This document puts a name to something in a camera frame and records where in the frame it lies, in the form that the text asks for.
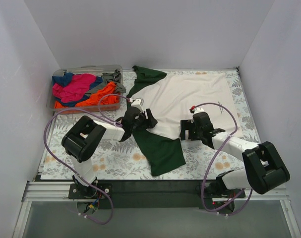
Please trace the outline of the white and green t-shirt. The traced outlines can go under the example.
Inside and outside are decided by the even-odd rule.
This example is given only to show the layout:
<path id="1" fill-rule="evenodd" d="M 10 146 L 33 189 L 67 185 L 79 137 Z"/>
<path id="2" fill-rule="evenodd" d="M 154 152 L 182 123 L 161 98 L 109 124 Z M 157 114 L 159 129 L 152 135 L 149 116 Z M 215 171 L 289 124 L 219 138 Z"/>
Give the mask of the white and green t-shirt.
<path id="1" fill-rule="evenodd" d="M 183 165 L 181 120 L 192 117 L 189 109 L 205 103 L 213 126 L 242 137 L 233 96 L 224 73 L 166 74 L 140 66 L 129 98 L 142 98 L 143 107 L 150 109 L 157 124 L 153 129 L 137 129 L 132 134 L 148 160 L 154 177 L 171 172 Z"/>

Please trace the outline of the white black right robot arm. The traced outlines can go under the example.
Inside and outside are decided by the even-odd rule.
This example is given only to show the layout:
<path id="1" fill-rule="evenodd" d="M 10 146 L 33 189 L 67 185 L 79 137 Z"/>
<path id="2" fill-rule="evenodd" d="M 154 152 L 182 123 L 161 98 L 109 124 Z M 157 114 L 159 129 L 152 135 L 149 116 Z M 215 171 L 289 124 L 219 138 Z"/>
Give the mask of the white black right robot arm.
<path id="1" fill-rule="evenodd" d="M 206 112 L 194 113 L 192 119 L 181 120 L 181 140 L 200 140 L 209 148 L 220 150 L 244 163 L 241 171 L 231 170 L 217 176 L 207 190 L 221 197 L 235 189 L 253 189 L 258 194 L 288 182 L 290 173 L 275 146 L 268 141 L 254 143 L 230 136 L 222 128 L 214 128 Z"/>

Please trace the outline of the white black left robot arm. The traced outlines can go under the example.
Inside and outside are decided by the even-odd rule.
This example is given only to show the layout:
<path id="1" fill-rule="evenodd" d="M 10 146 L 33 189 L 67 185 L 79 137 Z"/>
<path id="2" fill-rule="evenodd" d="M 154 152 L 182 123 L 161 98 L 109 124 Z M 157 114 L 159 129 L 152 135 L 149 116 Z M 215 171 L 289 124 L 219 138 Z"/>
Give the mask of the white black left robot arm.
<path id="1" fill-rule="evenodd" d="M 124 116 L 112 124 L 82 116 L 61 142 L 66 153 L 72 157 L 76 171 L 73 181 L 78 191 L 86 198 L 96 195 L 97 186 L 94 182 L 97 178 L 91 157 L 102 140 L 123 142 L 134 131 L 154 128 L 157 123 L 150 109 L 142 111 L 137 107 L 127 109 Z"/>

